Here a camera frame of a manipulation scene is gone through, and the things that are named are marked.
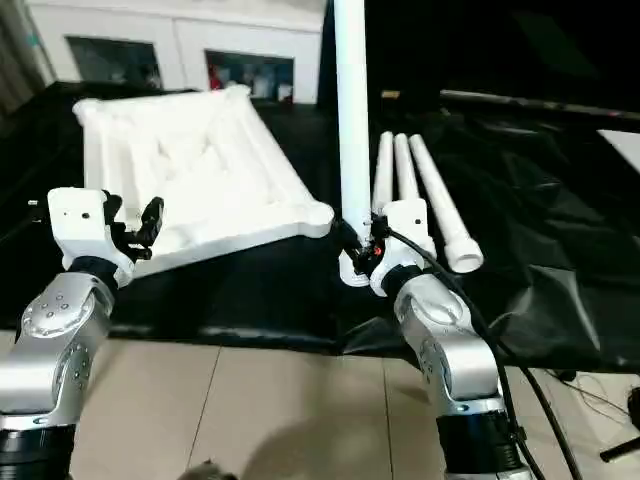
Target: white foam tray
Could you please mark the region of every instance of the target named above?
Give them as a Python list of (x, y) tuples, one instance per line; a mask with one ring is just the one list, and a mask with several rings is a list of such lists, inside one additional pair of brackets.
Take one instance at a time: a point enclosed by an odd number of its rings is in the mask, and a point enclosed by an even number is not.
[(165, 200), (142, 277), (283, 238), (326, 235), (333, 210), (313, 199), (249, 100), (249, 89), (74, 106), (84, 128), (88, 188), (121, 195), (116, 219)]

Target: black tablecloth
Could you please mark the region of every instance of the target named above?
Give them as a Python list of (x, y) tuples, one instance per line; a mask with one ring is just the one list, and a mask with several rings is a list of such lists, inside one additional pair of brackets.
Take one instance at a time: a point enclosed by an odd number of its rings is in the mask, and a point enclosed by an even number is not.
[[(57, 84), (4, 123), (0, 231), (16, 231), (29, 199), (82, 185), (76, 101), (141, 94)], [(335, 116), (306, 106), (258, 111), (314, 197), (339, 215)], [(372, 122), (373, 154), (384, 129), (423, 134), (486, 256), (461, 281), (529, 365), (640, 370), (640, 177), (592, 127), (477, 112), (389, 115)], [(332, 232), (143, 278), (120, 293), (112, 334), (409, 357), (389, 305), (340, 282), (339, 251)], [(0, 239), (0, 255), (0, 325), (12, 327), (61, 270), (61, 255), (39, 225)]]

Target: cabinet door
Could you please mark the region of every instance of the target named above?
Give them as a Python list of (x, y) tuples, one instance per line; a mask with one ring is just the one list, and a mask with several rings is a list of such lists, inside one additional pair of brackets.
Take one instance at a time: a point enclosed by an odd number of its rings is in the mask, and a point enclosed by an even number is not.
[(171, 19), (40, 5), (31, 12), (58, 80), (185, 86)]
[(189, 20), (176, 31), (188, 87), (243, 83), (254, 97), (316, 102), (319, 33)]

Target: beige floor tile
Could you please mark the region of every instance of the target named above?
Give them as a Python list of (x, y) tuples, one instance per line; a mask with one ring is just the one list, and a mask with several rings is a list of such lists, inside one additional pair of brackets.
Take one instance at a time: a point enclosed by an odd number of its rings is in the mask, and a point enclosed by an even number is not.
[[(556, 417), (569, 439), (585, 480), (602, 478), (631, 480), (638, 478), (640, 462), (637, 456), (632, 455), (610, 464), (603, 463), (598, 456), (599, 452), (608, 446), (637, 436), (633, 427), (625, 426), (624, 423), (620, 425), (591, 411), (579, 394), (571, 391), (546, 373), (536, 371), (535, 375), (553, 405)], [(515, 369), (509, 369), (509, 378), (514, 392), (518, 418), (526, 428), (529, 438), (528, 444), (537, 462), (547, 473), (547, 478), (569, 479), (570, 476), (562, 453), (528, 383), (522, 374)], [(616, 381), (615, 376), (606, 375), (604, 378), (605, 382), (610, 383), (607, 386), (608, 391), (620, 391), (619, 388), (616, 389), (615, 385), (611, 384)], [(593, 391), (587, 382), (583, 383), (583, 387)], [(622, 399), (612, 400), (617, 401), (623, 407), (626, 406)]]
[[(633, 387), (640, 386), (640, 377), (637, 375), (581, 372), (572, 384), (615, 403), (626, 412), (627, 395)], [(565, 391), (564, 395), (558, 395), (555, 393), (556, 390), (558, 390), (558, 388), (553, 389), (556, 403), (560, 405), (563, 403), (573, 404), (577, 401), (589, 426), (597, 432), (602, 448), (614, 447), (638, 436), (638, 431), (629, 421), (628, 415), (607, 406), (598, 399), (581, 395), (579, 392)], [(638, 459), (637, 455), (631, 455), (628, 458), (637, 460), (633, 463), (638, 469), (637, 472), (640, 472), (640, 459)]]
[(218, 353), (217, 347), (109, 341), (93, 368), (74, 478), (178, 478)]
[(0, 330), (0, 358), (4, 357), (14, 343), (16, 332), (13, 330)]
[(394, 480), (441, 480), (444, 458), (422, 374), (404, 360), (385, 359)]
[(391, 480), (382, 361), (223, 349), (191, 460), (242, 480)]

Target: white vertical pole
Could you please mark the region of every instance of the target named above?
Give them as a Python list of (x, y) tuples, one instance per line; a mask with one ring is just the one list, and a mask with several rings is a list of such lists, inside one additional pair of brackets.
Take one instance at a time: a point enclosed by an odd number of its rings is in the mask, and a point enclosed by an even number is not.
[(384, 132), (380, 136), (378, 164), (373, 184), (373, 213), (381, 213), (384, 206), (393, 200), (393, 133)]
[[(371, 229), (364, 1), (334, 2), (342, 217), (363, 244)], [(343, 252), (340, 259), (342, 280), (349, 285), (366, 285), (366, 277), (357, 276), (345, 257)]]
[(409, 141), (404, 133), (395, 138), (396, 165), (398, 167), (398, 185), (400, 188), (400, 200), (420, 198), (418, 193), (418, 181), (413, 169)]

